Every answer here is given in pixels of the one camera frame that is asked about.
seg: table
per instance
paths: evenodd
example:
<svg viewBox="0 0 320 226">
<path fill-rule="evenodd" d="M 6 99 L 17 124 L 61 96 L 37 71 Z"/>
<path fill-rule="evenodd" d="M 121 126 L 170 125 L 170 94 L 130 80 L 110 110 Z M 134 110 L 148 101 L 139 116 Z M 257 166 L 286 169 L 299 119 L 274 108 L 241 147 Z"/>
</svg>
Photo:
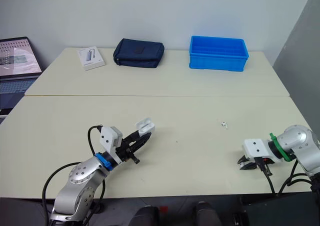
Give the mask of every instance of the table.
<svg viewBox="0 0 320 226">
<path fill-rule="evenodd" d="M 244 72 L 190 69 L 189 52 L 165 50 L 157 68 L 106 66 L 84 71 L 78 48 L 66 48 L 25 93 L 28 96 L 289 96 L 263 52 L 250 52 Z"/>
<path fill-rule="evenodd" d="M 126 136 L 145 117 L 155 132 L 136 153 L 138 165 L 128 161 L 108 176 L 106 198 L 269 193 L 258 169 L 238 168 L 244 139 L 308 126 L 289 97 L 25 96 L 0 125 L 0 196 L 40 198 L 54 170 L 91 157 L 90 126 L 116 126 Z M 98 131 L 91 138 L 102 151 Z M 270 166 L 276 191 L 292 165 Z M 56 197 L 70 170 L 53 178 L 47 198 Z M 310 186 L 297 183 L 285 191 Z"/>
</svg>

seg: navy blue pouch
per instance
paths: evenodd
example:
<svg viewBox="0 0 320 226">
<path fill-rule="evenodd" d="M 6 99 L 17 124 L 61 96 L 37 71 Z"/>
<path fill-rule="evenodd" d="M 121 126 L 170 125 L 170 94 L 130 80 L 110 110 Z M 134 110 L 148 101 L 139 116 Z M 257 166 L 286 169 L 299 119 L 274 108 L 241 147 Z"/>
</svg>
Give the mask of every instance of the navy blue pouch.
<svg viewBox="0 0 320 226">
<path fill-rule="evenodd" d="M 156 68 L 164 54 L 161 42 L 122 39 L 113 53 L 117 65 Z"/>
</svg>

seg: small white object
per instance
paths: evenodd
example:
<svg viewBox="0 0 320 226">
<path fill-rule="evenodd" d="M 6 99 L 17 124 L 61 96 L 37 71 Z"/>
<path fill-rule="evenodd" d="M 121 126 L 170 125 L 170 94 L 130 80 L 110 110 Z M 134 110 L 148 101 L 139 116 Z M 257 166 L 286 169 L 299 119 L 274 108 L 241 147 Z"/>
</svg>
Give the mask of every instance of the small white object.
<svg viewBox="0 0 320 226">
<path fill-rule="evenodd" d="M 151 118 L 147 117 L 147 118 L 141 120 L 140 122 L 137 122 L 135 124 L 135 127 L 137 130 L 139 130 L 139 135 L 141 137 L 147 133 L 153 132 L 155 130 L 156 126 L 151 121 Z"/>
<path fill-rule="evenodd" d="M 77 53 L 85 71 L 106 65 L 96 46 L 79 49 Z"/>
<path fill-rule="evenodd" d="M 228 124 L 226 122 L 222 122 L 221 125 L 225 127 L 226 130 L 228 129 Z"/>
</svg>

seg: blue plastic crate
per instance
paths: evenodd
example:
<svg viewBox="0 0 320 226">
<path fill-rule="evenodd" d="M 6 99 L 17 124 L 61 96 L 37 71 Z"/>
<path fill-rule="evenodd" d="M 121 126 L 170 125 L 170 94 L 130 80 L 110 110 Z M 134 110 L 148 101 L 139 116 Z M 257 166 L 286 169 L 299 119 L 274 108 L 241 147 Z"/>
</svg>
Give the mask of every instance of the blue plastic crate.
<svg viewBox="0 0 320 226">
<path fill-rule="evenodd" d="M 192 69 L 244 70 L 249 54 L 245 41 L 239 38 L 192 36 L 190 43 Z"/>
</svg>

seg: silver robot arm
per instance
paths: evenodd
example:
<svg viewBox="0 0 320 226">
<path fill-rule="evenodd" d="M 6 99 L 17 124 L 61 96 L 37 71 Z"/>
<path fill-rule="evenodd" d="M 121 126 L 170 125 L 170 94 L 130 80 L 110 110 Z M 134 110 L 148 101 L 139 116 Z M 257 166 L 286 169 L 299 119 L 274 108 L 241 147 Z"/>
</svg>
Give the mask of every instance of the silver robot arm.
<svg viewBox="0 0 320 226">
<path fill-rule="evenodd" d="M 318 137 L 310 129 L 293 125 L 277 137 L 272 133 L 270 136 L 271 140 L 256 138 L 244 141 L 244 156 L 238 161 L 241 170 L 259 166 L 270 176 L 268 164 L 289 162 L 296 158 L 312 181 L 320 179 L 320 145 Z"/>
<path fill-rule="evenodd" d="M 98 186 L 110 172 L 96 156 L 76 165 L 58 193 L 50 216 L 55 221 L 83 221 Z"/>
<path fill-rule="evenodd" d="M 150 138 L 155 125 L 150 118 L 136 124 L 137 131 L 126 138 L 116 127 L 99 126 L 100 143 L 106 150 L 79 163 L 70 172 L 66 185 L 58 193 L 50 216 L 53 225 L 81 222 L 86 218 L 98 186 L 118 165 L 132 159 L 139 163 L 134 152 Z"/>
</svg>

